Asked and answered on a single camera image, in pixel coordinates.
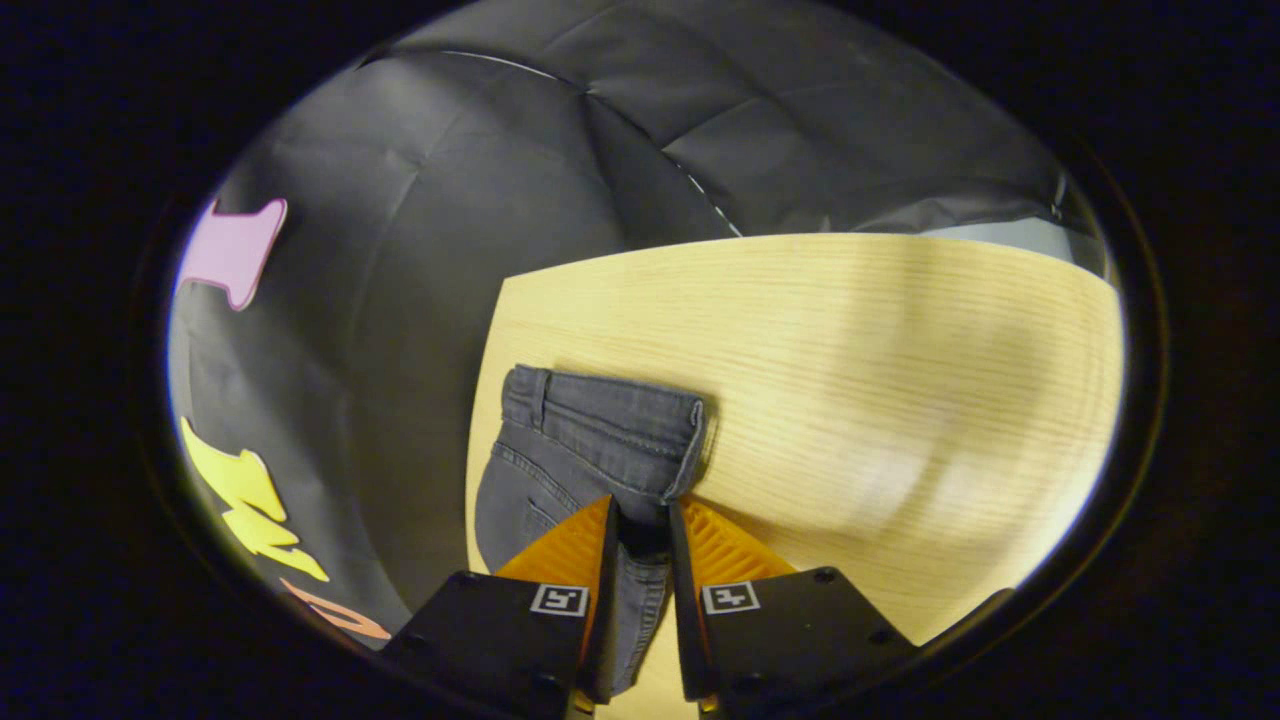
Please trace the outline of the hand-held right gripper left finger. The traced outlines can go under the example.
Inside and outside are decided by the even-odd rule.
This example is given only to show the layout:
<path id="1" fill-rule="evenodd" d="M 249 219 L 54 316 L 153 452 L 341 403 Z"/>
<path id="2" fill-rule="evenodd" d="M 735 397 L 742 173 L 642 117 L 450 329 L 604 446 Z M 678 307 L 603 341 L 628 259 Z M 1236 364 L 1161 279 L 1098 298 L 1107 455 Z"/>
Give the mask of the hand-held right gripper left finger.
<path id="1" fill-rule="evenodd" d="M 593 720 L 613 696 L 618 527 L 604 496 L 500 570 L 453 573 L 381 661 L 460 720 Z"/>

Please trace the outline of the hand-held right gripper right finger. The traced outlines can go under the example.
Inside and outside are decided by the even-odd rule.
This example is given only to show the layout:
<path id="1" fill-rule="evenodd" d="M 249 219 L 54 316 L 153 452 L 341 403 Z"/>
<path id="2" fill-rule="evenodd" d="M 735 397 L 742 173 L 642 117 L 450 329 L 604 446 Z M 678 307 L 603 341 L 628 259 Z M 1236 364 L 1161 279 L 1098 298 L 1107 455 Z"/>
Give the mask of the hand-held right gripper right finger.
<path id="1" fill-rule="evenodd" d="M 684 694 L 703 717 L 805 717 L 919 652 L 837 568 L 797 569 L 691 498 L 669 529 Z"/>

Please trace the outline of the dark grey jeans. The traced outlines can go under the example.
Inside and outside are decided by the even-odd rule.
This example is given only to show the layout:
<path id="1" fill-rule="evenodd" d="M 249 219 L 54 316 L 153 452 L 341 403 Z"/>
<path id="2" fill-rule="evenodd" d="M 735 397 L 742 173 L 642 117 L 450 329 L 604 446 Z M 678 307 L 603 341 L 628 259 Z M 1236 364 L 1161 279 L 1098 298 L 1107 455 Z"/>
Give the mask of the dark grey jeans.
<path id="1" fill-rule="evenodd" d="M 603 496 L 621 512 L 612 691 L 636 682 L 669 593 L 668 509 L 692 487 L 707 437 L 695 393 L 517 365 L 475 501 L 480 557 L 498 570 Z"/>

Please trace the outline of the black backdrop cloth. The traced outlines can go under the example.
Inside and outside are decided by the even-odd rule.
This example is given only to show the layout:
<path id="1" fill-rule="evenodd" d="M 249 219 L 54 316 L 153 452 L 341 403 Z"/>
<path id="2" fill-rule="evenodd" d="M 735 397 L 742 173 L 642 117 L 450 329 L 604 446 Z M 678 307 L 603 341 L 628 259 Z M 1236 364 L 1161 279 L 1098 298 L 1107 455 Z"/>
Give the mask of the black backdrop cloth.
<path id="1" fill-rule="evenodd" d="M 1103 274 L 1066 170 L 951 70 L 817 0 L 477 0 L 339 70 L 214 192 L 271 251 L 175 286 L 175 421 L 256 452 L 276 527 L 197 473 L 274 593 L 381 647 L 465 562 L 465 456 L 500 283 L 733 236 L 980 240 Z"/>

